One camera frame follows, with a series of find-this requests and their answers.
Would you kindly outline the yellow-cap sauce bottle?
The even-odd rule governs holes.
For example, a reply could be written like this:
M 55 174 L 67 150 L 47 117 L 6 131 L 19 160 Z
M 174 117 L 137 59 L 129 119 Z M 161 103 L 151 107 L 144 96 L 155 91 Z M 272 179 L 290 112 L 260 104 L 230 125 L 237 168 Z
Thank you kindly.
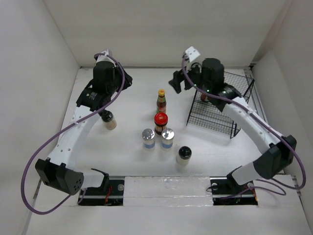
M 157 113 L 166 113 L 166 97 L 165 97 L 165 90 L 160 89 L 158 91 L 158 97 L 156 101 L 156 112 Z

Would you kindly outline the tall black-cap sauce bottle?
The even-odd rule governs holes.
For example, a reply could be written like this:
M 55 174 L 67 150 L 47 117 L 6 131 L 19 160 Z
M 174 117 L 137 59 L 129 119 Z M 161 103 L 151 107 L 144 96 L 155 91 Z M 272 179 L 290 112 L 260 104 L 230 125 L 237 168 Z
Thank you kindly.
M 200 100 L 202 102 L 209 102 L 209 99 L 208 99 L 208 96 L 206 95 L 206 93 L 201 93 Z

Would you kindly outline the red-lid sauce jar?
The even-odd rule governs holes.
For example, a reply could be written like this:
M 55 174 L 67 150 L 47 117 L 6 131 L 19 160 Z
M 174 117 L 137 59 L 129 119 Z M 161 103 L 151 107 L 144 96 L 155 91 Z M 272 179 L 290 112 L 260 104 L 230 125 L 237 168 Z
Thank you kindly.
M 163 112 L 157 113 L 154 117 L 154 122 L 155 122 L 155 132 L 158 135 L 161 135 L 162 131 L 167 127 L 168 116 Z

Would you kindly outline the silver-lid shaker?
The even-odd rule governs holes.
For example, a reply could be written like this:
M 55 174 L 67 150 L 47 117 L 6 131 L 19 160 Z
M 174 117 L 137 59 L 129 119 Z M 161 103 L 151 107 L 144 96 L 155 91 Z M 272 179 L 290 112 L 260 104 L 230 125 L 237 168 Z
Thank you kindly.
M 142 141 L 143 141 L 143 147 L 146 150 L 153 150 L 156 144 L 154 130 L 150 128 L 144 129 L 142 132 Z
M 170 150 L 173 146 L 175 133 L 171 128 L 166 128 L 161 133 L 161 147 Z

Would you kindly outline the black-lid white spice jar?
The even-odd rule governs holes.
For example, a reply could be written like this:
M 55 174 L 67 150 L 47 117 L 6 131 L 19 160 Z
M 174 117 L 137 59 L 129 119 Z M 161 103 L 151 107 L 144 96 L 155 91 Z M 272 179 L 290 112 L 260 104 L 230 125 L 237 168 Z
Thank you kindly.
M 192 156 L 191 148 L 188 146 L 182 146 L 179 149 L 176 161 L 180 165 L 187 165 L 191 159 L 191 156 Z

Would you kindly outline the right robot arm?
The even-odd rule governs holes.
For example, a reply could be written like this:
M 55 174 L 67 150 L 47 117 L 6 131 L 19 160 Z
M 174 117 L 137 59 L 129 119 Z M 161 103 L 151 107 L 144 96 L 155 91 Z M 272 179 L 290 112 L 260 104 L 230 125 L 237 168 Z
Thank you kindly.
M 227 175 L 226 187 L 230 192 L 237 193 L 244 184 L 253 180 L 272 179 L 292 163 L 296 139 L 272 129 L 249 107 L 241 93 L 225 82 L 224 66 L 220 60 L 206 58 L 200 66 L 194 63 L 189 70 L 182 67 L 169 81 L 178 94 L 181 82 L 185 83 L 186 90 L 194 87 L 206 95 L 212 105 L 244 130 L 261 153 L 258 159 Z

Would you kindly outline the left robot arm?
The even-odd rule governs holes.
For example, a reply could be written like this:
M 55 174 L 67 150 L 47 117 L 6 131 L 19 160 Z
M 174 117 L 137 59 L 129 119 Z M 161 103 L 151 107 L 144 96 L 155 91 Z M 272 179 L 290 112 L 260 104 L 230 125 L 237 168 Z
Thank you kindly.
M 94 56 L 91 81 L 76 101 L 69 128 L 45 160 L 38 159 L 35 169 L 42 182 L 68 195 L 75 195 L 84 183 L 82 172 L 75 171 L 76 160 L 91 128 L 133 79 L 108 50 Z

